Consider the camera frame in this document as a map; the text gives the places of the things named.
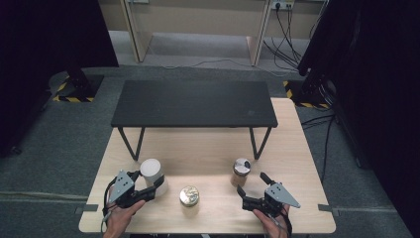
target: black table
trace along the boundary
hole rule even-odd
[[[266,83],[259,81],[127,80],[111,122],[135,161],[146,127],[248,127],[257,160],[277,125]],[[136,153],[124,127],[142,128]],[[267,127],[259,150],[256,127]]]

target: black strap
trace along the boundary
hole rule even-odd
[[[290,219],[288,218],[288,215],[285,215],[283,213],[280,213],[280,215],[284,218],[284,221],[286,222],[288,236],[291,237],[293,227],[291,225]]]

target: black curtain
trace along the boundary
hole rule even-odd
[[[334,83],[361,151],[414,237],[420,237],[419,10],[416,0],[331,0],[299,66],[302,73],[311,68],[306,89]]]
[[[52,75],[118,66],[97,0],[0,1],[0,156],[16,145]]]

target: table leg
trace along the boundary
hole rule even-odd
[[[271,132],[271,127],[268,127],[265,132],[265,136],[262,140],[262,145],[260,146],[260,149],[257,151],[256,146],[256,138],[254,137],[254,129],[250,127],[250,134],[251,134],[251,143],[253,144],[253,150],[254,150],[254,159],[258,160],[263,152],[263,147],[265,146],[266,140],[268,139],[269,133]]]
[[[142,127],[142,132],[140,133],[140,137],[139,137],[139,142],[137,144],[137,150],[136,150],[136,154],[133,152],[133,149],[130,146],[129,140],[126,137],[126,134],[124,133],[124,128],[123,127],[119,127],[118,131],[121,134],[121,137],[123,138],[124,143],[127,146],[127,149],[129,149],[130,155],[133,157],[133,160],[138,161],[139,160],[139,155],[140,155],[140,148],[142,147],[142,142],[143,142],[143,137],[145,136],[145,130],[146,127]]]

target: white cup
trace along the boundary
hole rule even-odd
[[[140,165],[140,172],[145,178],[146,186],[154,185],[154,182],[163,176],[160,162],[157,159],[147,159]],[[163,184],[157,188],[156,196],[161,196],[167,191],[167,179],[164,178]]]

